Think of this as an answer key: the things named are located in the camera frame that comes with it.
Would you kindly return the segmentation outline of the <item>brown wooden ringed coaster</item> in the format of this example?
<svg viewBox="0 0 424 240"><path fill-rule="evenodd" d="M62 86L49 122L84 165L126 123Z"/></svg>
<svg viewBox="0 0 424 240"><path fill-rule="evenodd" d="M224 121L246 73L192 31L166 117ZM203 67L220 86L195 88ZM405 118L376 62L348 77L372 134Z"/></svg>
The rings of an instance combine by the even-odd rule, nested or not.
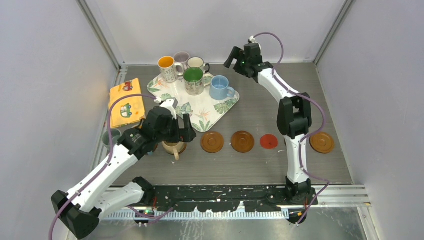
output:
<svg viewBox="0 0 424 240"><path fill-rule="evenodd" d="M208 131L200 140L201 148L207 153L218 153L224 146L224 137L217 131Z"/></svg>

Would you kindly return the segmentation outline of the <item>yellow printed cloth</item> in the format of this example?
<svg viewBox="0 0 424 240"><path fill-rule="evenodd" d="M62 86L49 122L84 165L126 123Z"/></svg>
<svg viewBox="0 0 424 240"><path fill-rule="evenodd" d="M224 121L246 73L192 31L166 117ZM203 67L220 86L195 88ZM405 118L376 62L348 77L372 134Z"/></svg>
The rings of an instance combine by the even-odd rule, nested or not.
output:
<svg viewBox="0 0 424 240"><path fill-rule="evenodd" d="M126 81L120 85L114 86L109 90L110 108L113 103L122 97L134 94L141 94L141 86L138 78ZM142 96L133 96L119 101L112 109L110 117L110 126L119 128L126 125L135 124L141 119L146 118L146 110Z"/></svg>

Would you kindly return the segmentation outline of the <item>green interior floral mug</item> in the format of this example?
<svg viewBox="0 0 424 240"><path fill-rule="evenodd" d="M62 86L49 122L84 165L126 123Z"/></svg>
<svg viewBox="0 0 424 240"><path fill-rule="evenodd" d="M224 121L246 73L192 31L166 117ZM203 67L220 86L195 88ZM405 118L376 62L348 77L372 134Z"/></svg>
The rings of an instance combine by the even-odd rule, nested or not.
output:
<svg viewBox="0 0 424 240"><path fill-rule="evenodd" d="M191 96L198 96L211 83L212 77L205 75L198 67L189 67L185 70L183 79L186 92Z"/></svg>

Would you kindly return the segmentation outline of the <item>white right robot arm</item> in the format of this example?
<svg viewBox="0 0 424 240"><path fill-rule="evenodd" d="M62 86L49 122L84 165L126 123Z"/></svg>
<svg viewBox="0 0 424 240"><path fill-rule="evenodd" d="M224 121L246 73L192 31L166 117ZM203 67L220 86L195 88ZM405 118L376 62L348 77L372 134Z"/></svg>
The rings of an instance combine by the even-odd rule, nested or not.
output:
<svg viewBox="0 0 424 240"><path fill-rule="evenodd" d="M290 87L277 73L274 66L264 62L258 43L233 47L224 66L233 66L236 73L263 86L278 102L277 128L287 147L288 170L284 194L286 200L298 205L311 192L311 180L307 170L306 139L312 125L309 95Z"/></svg>

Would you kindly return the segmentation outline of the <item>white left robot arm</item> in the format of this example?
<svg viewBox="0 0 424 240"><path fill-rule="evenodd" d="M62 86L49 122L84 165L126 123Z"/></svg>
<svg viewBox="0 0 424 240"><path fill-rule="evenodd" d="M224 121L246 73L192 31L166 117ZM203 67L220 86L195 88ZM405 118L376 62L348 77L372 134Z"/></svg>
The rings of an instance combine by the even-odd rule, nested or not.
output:
<svg viewBox="0 0 424 240"><path fill-rule="evenodd" d="M48 238L61 221L81 240L90 235L100 221L110 214L133 204L149 206L155 197L154 187L143 177L136 177L126 186L109 194L105 191L127 169L135 165L161 142L190 143L197 134L190 115L183 115L184 127L170 107L156 106L139 127L125 130L107 157L77 185L68 191L57 190L51 196L55 211Z"/></svg>

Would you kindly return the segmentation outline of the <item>beige speckled ceramic mug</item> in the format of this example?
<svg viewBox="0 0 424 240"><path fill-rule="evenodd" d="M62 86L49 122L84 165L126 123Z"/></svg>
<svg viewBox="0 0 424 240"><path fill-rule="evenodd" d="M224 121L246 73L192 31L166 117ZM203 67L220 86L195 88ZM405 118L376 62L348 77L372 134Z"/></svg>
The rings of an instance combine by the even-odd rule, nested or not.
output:
<svg viewBox="0 0 424 240"><path fill-rule="evenodd" d="M163 141L161 144L162 144L162 147L164 148L164 150L168 154L174 156L174 159L176 161L180 160L181 153L183 153L185 151L185 149L187 148L187 143L185 143L185 142L173 143L173 142Z"/></svg>

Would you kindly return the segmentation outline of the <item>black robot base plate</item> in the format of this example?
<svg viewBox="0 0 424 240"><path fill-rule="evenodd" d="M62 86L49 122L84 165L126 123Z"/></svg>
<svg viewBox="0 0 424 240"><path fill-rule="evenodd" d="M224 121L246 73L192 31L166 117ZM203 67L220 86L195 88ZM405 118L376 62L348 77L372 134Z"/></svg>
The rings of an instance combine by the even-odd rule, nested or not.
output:
<svg viewBox="0 0 424 240"><path fill-rule="evenodd" d="M132 207L154 207L165 212L213 213L235 212L243 207L247 213L278 212L283 207L302 209L312 202L316 190L298 192L290 197L283 185L156 185Z"/></svg>

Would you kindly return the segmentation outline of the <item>light blue mug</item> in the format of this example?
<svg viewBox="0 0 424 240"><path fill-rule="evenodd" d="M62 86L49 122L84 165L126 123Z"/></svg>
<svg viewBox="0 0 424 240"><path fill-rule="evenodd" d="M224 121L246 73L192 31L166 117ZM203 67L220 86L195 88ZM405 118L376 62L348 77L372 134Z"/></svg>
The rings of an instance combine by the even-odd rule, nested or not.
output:
<svg viewBox="0 0 424 240"><path fill-rule="evenodd" d="M234 97L235 94L236 91L230 87L230 82L225 76L217 75L211 79L209 95L212 99L222 101Z"/></svg>

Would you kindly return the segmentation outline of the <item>red round coaster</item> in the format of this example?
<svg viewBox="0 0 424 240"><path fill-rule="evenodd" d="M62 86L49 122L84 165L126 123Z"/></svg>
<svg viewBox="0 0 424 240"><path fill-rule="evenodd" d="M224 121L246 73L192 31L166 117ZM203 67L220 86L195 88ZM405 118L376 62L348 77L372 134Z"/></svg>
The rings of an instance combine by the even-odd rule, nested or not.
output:
<svg viewBox="0 0 424 240"><path fill-rule="evenodd" d="M273 134L264 134L261 138L260 138L260 145L262 148L264 149L275 149L278 145L279 145L279 141L278 138L273 135Z"/></svg>

